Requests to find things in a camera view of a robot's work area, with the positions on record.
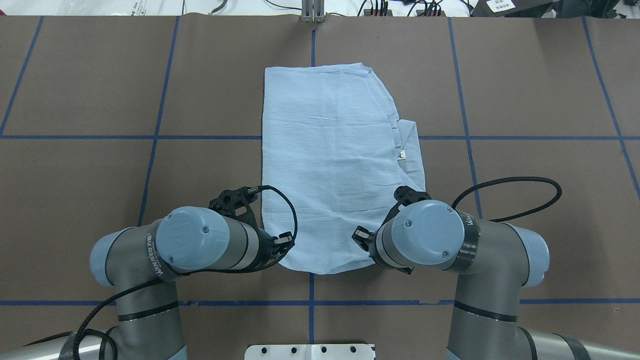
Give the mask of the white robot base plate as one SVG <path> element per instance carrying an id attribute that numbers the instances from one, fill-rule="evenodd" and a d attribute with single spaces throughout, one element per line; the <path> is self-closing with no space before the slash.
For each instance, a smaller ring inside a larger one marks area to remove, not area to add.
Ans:
<path id="1" fill-rule="evenodd" d="M 373 344 L 257 344 L 249 346 L 245 360 L 375 360 Z"/>

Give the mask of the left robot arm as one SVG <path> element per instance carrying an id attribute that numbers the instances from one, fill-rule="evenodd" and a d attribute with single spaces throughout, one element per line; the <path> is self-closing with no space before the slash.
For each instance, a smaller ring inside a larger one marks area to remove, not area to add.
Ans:
<path id="1" fill-rule="evenodd" d="M 99 239 L 90 253 L 96 281 L 114 295 L 76 330 L 1 354 L 3 360 L 185 360 L 176 282 L 201 272 L 247 274 L 277 264 L 298 227 L 270 235 L 240 217 L 183 206 L 162 219 Z"/>

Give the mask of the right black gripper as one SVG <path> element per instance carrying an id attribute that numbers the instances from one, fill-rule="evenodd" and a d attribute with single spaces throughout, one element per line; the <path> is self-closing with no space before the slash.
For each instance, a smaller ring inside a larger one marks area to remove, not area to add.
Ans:
<path id="1" fill-rule="evenodd" d="M 362 226 L 357 226 L 352 234 L 353 241 L 359 246 L 359 248 L 366 248 L 369 257 L 376 264 L 384 264 L 385 261 L 381 256 L 381 251 L 378 248 L 378 233 L 382 230 L 378 227 L 377 230 L 369 231 Z M 411 275 L 414 271 L 414 266 L 403 266 L 396 268 L 397 271 L 406 275 Z"/>

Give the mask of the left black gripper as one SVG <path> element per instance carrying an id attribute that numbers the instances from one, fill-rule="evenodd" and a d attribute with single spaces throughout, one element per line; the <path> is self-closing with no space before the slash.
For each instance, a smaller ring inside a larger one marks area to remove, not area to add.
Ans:
<path id="1" fill-rule="evenodd" d="M 258 251 L 254 260 L 256 271 L 274 266 L 279 259 L 278 251 L 290 251 L 295 246 L 295 237 L 291 231 L 275 237 L 269 235 L 263 228 L 258 228 L 256 234 L 258 235 Z"/>

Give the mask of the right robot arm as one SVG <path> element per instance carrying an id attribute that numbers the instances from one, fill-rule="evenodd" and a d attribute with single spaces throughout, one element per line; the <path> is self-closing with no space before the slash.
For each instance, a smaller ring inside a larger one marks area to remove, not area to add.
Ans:
<path id="1" fill-rule="evenodd" d="M 639 354 L 518 324 L 522 290 L 544 280 L 546 241 L 535 231 L 478 219 L 434 199 L 393 208 L 375 231 L 352 239 L 380 266 L 457 275 L 448 360 L 637 360 Z"/>

